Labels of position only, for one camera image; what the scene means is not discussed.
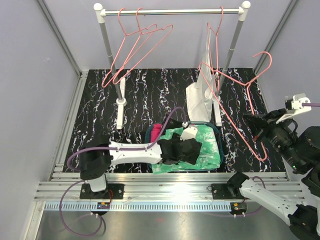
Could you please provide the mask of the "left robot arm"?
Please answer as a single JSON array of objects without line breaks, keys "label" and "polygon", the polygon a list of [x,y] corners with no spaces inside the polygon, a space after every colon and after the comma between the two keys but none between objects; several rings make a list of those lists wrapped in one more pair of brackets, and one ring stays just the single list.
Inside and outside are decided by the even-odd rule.
[{"label": "left robot arm", "polygon": [[132,163],[177,165],[181,162],[195,164],[202,143],[195,137],[181,137],[174,133],[169,140],[160,139],[145,144],[124,144],[109,141],[96,147],[87,147],[79,154],[82,200],[121,200],[124,185],[108,183],[105,175],[111,166]]}]

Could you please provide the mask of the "green white tie-dye trousers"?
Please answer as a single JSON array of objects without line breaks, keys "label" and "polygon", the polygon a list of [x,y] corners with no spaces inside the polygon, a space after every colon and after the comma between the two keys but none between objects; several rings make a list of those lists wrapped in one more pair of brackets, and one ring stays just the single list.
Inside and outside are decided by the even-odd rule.
[{"label": "green white tie-dye trousers", "polygon": [[150,167],[154,174],[211,171],[220,167],[224,160],[220,131],[208,122],[193,122],[192,125],[198,127],[195,139],[197,142],[202,143],[196,164],[192,165],[187,162],[171,165],[162,163],[151,164]]}]

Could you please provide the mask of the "magenta pink trousers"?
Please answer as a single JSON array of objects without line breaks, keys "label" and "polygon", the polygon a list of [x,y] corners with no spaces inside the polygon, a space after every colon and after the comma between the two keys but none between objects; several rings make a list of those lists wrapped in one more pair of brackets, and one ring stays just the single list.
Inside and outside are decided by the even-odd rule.
[{"label": "magenta pink trousers", "polygon": [[150,142],[156,142],[158,137],[161,135],[162,130],[162,124],[161,123],[155,123],[150,132]]}]

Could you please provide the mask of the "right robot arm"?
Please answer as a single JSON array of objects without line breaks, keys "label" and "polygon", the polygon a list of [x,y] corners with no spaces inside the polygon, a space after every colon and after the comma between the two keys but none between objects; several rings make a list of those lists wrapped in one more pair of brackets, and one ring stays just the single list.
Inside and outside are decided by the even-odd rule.
[{"label": "right robot arm", "polygon": [[[292,168],[294,174],[305,177],[301,182],[318,201],[320,199],[320,128],[308,127],[301,135],[289,128],[298,124],[282,108],[267,114],[245,114],[254,140],[267,141]],[[232,198],[251,199],[283,220],[300,240],[320,238],[320,207],[292,203],[260,187],[241,172],[227,181],[227,193]]]}]

